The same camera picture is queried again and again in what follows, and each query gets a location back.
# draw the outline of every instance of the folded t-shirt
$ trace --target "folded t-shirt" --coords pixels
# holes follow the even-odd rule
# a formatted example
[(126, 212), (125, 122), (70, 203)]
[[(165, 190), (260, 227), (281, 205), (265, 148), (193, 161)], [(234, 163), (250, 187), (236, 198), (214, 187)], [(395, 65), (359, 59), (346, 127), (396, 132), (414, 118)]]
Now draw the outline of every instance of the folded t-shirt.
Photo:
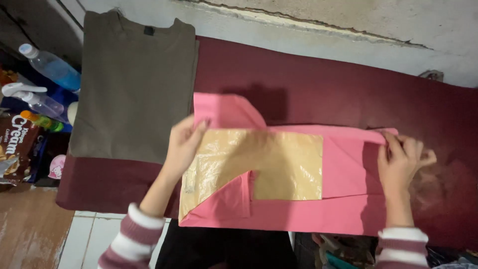
[(176, 19), (156, 28), (88, 11), (84, 32), (71, 155), (163, 163), (171, 127), (190, 112), (194, 27)]

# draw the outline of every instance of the hand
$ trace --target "hand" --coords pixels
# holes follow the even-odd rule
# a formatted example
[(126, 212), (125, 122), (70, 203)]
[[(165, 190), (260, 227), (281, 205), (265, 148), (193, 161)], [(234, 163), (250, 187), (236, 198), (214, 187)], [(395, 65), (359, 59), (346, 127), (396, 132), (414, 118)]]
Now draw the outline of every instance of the hand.
[(408, 194), (415, 173), (421, 167), (436, 162), (433, 150), (423, 150), (423, 142), (414, 138), (384, 133), (389, 144), (379, 149), (378, 167), (385, 197), (400, 197)]
[(196, 150), (208, 127), (209, 121), (202, 121), (194, 129), (194, 115), (188, 116), (173, 126), (162, 171), (176, 180), (179, 179), (193, 162)]

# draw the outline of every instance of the wooden surface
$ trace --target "wooden surface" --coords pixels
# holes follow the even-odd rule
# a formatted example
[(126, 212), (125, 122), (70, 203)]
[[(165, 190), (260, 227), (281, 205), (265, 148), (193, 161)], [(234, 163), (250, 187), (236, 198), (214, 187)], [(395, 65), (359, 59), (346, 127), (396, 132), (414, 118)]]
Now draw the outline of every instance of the wooden surface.
[(74, 211), (54, 202), (56, 189), (20, 184), (0, 192), (0, 269), (55, 269)]

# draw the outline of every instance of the white trigger sprayer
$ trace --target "white trigger sprayer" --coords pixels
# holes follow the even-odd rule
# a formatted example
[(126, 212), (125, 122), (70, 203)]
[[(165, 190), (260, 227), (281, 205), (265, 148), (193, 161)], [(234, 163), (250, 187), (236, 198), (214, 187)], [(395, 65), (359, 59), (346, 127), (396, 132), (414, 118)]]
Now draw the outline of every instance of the white trigger sprayer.
[(1, 88), (4, 96), (16, 97), (28, 103), (28, 106), (47, 117), (68, 123), (65, 108), (51, 97), (34, 94), (34, 92), (46, 92), (45, 87), (29, 86), (23, 83), (9, 83)]

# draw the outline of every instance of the blue bottle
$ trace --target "blue bottle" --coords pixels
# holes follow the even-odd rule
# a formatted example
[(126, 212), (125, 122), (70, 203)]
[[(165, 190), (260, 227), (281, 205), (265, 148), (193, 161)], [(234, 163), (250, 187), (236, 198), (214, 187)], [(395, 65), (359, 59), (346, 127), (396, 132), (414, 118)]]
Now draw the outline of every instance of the blue bottle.
[(30, 44), (23, 44), (18, 50), (40, 74), (73, 93), (80, 92), (81, 74), (64, 60), (47, 51), (40, 51)]

